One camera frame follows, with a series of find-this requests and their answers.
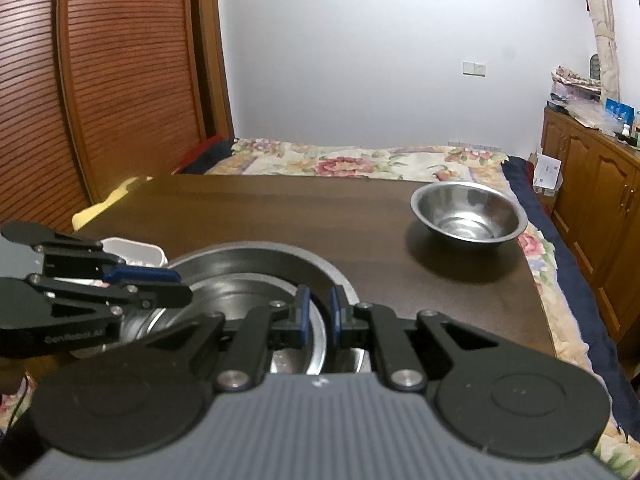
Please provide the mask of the wooden sideboard cabinet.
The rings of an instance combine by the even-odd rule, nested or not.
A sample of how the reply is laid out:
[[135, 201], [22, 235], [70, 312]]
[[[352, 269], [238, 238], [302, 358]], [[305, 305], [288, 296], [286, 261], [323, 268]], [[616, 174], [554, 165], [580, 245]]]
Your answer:
[[563, 183], [551, 214], [618, 348], [639, 343], [639, 153], [544, 109], [542, 152]]

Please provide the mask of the large steel bowl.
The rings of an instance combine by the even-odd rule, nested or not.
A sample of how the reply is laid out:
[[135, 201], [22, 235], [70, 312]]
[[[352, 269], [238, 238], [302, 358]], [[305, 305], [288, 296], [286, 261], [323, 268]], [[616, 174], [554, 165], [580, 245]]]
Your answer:
[[124, 344], [192, 316], [219, 311], [228, 320], [244, 318], [254, 307], [293, 300], [296, 289], [310, 290], [310, 334], [305, 348], [273, 353], [273, 373], [358, 372], [364, 352], [331, 350], [331, 290], [340, 285], [351, 304], [356, 290], [332, 263], [308, 250], [275, 242], [233, 242], [210, 246], [168, 263], [193, 292], [183, 309], [154, 309], [128, 314], [122, 322]]

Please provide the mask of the floral square plate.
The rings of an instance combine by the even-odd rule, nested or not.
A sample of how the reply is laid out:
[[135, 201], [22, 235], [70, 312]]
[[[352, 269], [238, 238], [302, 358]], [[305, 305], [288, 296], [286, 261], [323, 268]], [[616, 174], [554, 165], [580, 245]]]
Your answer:
[[160, 246], [127, 240], [121, 237], [107, 237], [102, 240], [104, 252], [119, 256], [128, 266], [166, 266], [168, 259]]

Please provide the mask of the beige curtain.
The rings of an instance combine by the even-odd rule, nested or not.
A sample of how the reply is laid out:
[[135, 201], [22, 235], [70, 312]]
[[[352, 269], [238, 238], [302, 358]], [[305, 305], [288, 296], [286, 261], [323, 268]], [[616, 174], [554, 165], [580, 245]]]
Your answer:
[[620, 99], [620, 66], [612, 0], [587, 0], [600, 61], [601, 102]]

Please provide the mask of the medium steel bowl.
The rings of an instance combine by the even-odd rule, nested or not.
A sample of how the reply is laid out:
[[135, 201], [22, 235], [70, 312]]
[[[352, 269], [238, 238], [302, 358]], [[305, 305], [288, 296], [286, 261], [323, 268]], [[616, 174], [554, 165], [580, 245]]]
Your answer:
[[358, 372], [364, 353], [358, 349], [330, 347], [331, 334], [322, 316], [320, 300], [310, 288], [283, 278], [257, 272], [231, 272], [197, 278], [190, 285], [191, 303], [180, 309], [156, 309], [131, 313], [122, 322], [120, 341], [133, 342], [168, 330], [186, 321], [201, 321], [206, 315], [224, 317], [219, 339], [225, 352], [250, 312], [265, 307], [281, 311], [271, 319], [268, 351], [269, 370], [278, 374]]

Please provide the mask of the floral bed quilt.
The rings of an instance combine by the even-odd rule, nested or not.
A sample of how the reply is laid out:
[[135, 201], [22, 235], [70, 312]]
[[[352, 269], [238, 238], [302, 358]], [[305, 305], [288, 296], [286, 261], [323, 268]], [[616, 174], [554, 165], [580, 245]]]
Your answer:
[[525, 262], [475, 182], [167, 176], [75, 235], [1, 230], [6, 479], [611, 479], [600, 380], [446, 313]]

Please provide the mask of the small steel bowl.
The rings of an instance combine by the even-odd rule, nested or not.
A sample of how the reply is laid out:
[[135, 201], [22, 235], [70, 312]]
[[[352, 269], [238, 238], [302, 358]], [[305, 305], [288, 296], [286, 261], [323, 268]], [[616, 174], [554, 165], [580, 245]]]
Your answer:
[[494, 248], [516, 240], [528, 226], [512, 196], [475, 182], [442, 181], [413, 192], [410, 207], [435, 236], [464, 248]]

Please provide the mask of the white wall switch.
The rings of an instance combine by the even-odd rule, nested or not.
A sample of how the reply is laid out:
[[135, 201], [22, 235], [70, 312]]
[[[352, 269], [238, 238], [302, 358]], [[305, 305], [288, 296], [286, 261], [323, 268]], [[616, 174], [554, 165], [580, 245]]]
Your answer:
[[462, 63], [462, 74], [465, 76], [485, 77], [487, 66], [484, 63], [466, 62]]

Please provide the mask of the wooden louvered wardrobe door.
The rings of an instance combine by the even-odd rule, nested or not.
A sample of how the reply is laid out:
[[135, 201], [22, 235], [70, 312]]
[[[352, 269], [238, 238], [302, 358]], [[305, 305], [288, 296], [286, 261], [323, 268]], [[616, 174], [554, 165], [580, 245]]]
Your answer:
[[67, 230], [234, 135], [218, 0], [1, 0], [1, 217]]

